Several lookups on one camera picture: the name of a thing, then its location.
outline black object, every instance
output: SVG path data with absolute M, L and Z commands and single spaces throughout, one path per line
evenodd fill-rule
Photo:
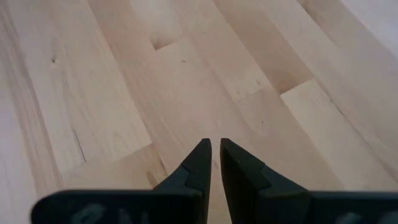
M 221 174 L 233 224 L 398 223 L 398 194 L 311 192 L 229 139 Z M 154 190 L 64 191 L 40 200 L 32 223 L 206 223 L 211 144 L 203 139 Z

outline light wood plank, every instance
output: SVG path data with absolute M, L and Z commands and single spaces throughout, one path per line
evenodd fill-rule
M 9 4 L 61 172 L 102 155 L 117 160 L 150 144 L 86 1 Z
M 303 7 L 362 77 L 390 80 L 398 72 L 397 58 L 341 1 L 308 0 Z
M 60 186 L 18 36 L 0 1 L 0 222 L 28 223 L 35 200 Z
M 389 172 L 398 178 L 398 77 L 375 75 L 345 56 L 297 1 L 256 1 Z
M 214 2 L 278 93 L 312 78 L 275 25 L 262 19 L 262 9 L 254 1 Z
M 256 133 L 245 149 L 308 189 L 343 188 L 273 89 L 259 91 L 237 106 Z
M 398 58 L 398 2 L 395 0 L 341 1 Z
M 69 189 L 153 189 L 167 177 L 155 148 L 147 146 L 118 161 L 101 157 L 63 174 Z
M 234 101 L 242 100 L 269 84 L 213 2 L 171 2 L 185 33 Z
M 338 111 L 315 80 L 284 93 L 282 99 L 348 190 L 396 190 L 362 136 Z

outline dark mark on wood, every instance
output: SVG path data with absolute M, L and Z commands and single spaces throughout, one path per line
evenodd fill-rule
M 52 63 L 56 63 L 56 62 L 57 62 L 57 56 L 54 55 L 54 56 L 51 58 L 51 62 L 52 62 Z
M 160 165 L 162 166 L 164 172 L 167 174 L 167 170 L 166 170 L 166 167 L 163 164 L 163 161 L 161 159 L 159 159 L 159 161 L 160 161 Z
M 84 162 L 86 162 L 87 160 L 86 160 L 85 154 L 83 152 L 83 149 L 81 148 L 81 144 L 80 144 L 80 141 L 79 141 L 79 137 L 77 136 L 76 130 L 73 130 L 73 133 L 75 134 L 76 142 L 77 142 L 77 145 L 79 146 L 79 149 L 80 149 L 80 152 L 81 152 L 81 156 L 83 157 Z

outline wood grain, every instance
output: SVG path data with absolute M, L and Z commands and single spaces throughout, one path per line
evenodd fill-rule
M 374 27 L 394 15 L 365 3 L 0 0 L 0 222 L 56 190 L 151 189 L 201 138 L 208 223 L 231 222 L 221 138 L 308 189 L 397 190 L 395 31 Z
M 279 94 L 312 78 L 276 26 L 263 18 L 255 1 L 214 2 Z
M 398 187 L 315 80 L 284 93 L 282 99 L 345 189 L 394 190 Z
M 342 113 L 396 179 L 397 76 L 366 72 L 328 38 L 297 1 L 256 1 Z
M 30 56 L 28 63 L 36 66 L 36 61 L 47 59 L 40 70 L 34 70 L 32 79 L 38 85 L 43 85 L 40 80 L 47 80 L 51 86 L 36 89 L 40 90 L 41 106 L 50 107 L 50 114 L 44 118 L 53 128 L 51 140 L 61 172 L 102 154 L 117 160 L 150 144 L 123 76 L 86 1 L 21 0 L 10 5 L 11 11 L 23 14 L 35 27 L 27 30 L 31 28 L 17 26 L 21 36 L 28 35 L 21 41 L 22 49 Z M 33 45 L 40 49 L 33 51 Z M 37 58 L 37 52 L 43 58 Z M 55 126 L 52 115 L 60 118 L 63 125 Z M 67 144 L 59 141 L 64 135 Z

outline pointed black tip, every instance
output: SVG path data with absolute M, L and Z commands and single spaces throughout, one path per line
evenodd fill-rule
M 181 163 L 181 166 L 190 172 L 185 183 L 187 187 L 204 191 L 210 186 L 211 177 L 211 142 L 202 139 L 193 151 Z
M 261 173 L 265 163 L 231 140 L 221 139 L 220 157 L 223 180 L 224 177 L 240 178 L 257 190 L 271 185 Z

